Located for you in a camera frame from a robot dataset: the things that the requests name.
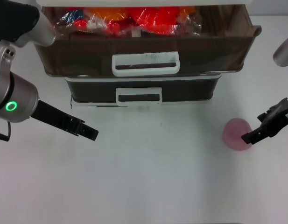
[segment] white drawer handle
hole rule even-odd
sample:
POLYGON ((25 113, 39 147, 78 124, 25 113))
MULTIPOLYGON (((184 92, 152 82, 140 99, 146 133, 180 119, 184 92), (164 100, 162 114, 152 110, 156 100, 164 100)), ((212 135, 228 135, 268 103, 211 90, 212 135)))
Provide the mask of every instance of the white drawer handle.
POLYGON ((180 61, 177 51, 112 56, 112 72, 117 77, 176 74, 179 69, 180 61))
POLYGON ((157 105, 162 103, 161 88, 121 88, 116 89, 118 106, 157 105))

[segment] white tabletop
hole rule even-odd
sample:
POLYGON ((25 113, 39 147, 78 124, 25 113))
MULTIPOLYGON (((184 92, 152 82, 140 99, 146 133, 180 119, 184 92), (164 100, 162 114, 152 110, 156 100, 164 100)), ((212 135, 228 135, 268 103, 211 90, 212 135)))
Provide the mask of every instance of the white tabletop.
POLYGON ((221 138, 228 120, 257 128, 288 97, 288 67, 272 59, 288 17, 252 21, 262 34, 209 104, 71 110, 65 80, 44 73, 32 44, 19 49, 12 71, 100 133, 93 142, 34 119, 13 124, 0 141, 0 224, 288 224, 288 126, 245 152, 221 138))

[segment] red toy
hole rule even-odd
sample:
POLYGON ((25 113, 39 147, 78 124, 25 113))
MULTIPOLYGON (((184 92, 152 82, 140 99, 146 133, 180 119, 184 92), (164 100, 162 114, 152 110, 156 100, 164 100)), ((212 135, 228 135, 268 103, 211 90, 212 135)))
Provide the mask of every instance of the red toy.
POLYGON ((131 7, 127 9, 144 30, 161 35, 175 33, 178 7, 131 7))

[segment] orange object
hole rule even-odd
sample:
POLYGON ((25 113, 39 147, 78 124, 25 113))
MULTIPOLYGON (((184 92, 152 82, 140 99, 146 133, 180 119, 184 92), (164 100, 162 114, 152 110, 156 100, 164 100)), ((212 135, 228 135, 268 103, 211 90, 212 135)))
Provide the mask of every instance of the orange object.
POLYGON ((182 17, 187 17, 189 14, 195 13, 196 8, 194 6, 180 6, 179 15, 182 17))
POLYGON ((121 21, 128 18, 126 8, 119 7, 89 7, 87 11, 107 21, 121 21))

